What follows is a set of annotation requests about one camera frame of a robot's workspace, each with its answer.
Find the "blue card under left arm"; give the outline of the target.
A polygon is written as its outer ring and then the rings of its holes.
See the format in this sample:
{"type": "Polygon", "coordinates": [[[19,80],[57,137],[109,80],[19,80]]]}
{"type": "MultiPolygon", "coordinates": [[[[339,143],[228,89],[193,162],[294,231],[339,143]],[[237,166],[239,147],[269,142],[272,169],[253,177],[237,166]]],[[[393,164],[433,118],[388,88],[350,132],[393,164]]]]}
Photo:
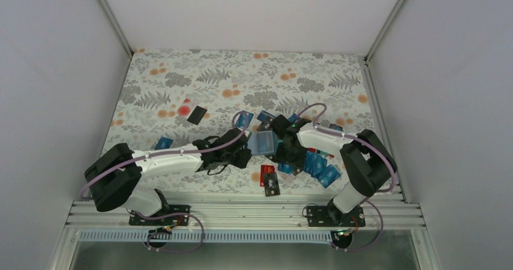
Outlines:
{"type": "Polygon", "coordinates": [[[164,150],[171,147],[173,140],[164,136],[161,136],[157,141],[154,149],[155,150],[164,150]]]}

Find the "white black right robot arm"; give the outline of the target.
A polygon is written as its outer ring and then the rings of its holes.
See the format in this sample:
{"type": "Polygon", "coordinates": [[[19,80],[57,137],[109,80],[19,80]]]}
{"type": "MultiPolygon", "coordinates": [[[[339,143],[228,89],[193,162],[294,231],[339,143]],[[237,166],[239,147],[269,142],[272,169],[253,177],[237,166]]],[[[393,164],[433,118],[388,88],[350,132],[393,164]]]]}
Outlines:
{"type": "Polygon", "coordinates": [[[397,165],[374,131],[365,129],[356,135],[322,127],[308,119],[294,122],[279,115],[270,123],[279,139],[276,153],[270,159],[290,165],[294,173],[307,172],[324,186],[333,183],[340,172],[328,163],[328,157],[341,160],[348,182],[328,202],[328,219],[342,226],[351,217],[351,210],[390,181],[392,190],[397,179],[397,165]]]}

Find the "teal leather card holder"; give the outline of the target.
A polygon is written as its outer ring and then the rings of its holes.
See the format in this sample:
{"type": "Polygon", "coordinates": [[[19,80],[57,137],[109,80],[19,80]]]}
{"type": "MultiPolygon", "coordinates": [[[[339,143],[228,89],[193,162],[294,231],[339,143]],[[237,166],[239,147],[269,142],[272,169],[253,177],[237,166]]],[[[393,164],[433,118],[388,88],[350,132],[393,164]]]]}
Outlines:
{"type": "Polygon", "coordinates": [[[275,155],[278,139],[273,131],[257,131],[250,135],[247,147],[254,156],[275,155]]]}

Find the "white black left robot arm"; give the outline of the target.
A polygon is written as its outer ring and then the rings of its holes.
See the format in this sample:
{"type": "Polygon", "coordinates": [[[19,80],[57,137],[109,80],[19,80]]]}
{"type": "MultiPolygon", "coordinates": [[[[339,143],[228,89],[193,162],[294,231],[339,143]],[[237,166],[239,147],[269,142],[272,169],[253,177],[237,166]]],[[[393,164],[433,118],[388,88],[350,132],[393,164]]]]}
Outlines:
{"type": "Polygon", "coordinates": [[[171,150],[132,150],[118,143],[85,171],[87,190],[98,212],[125,208],[159,225],[170,207],[162,190],[151,188],[147,180],[197,172],[216,175],[229,165],[244,169],[252,157],[248,140],[247,133],[232,128],[171,150]]]}

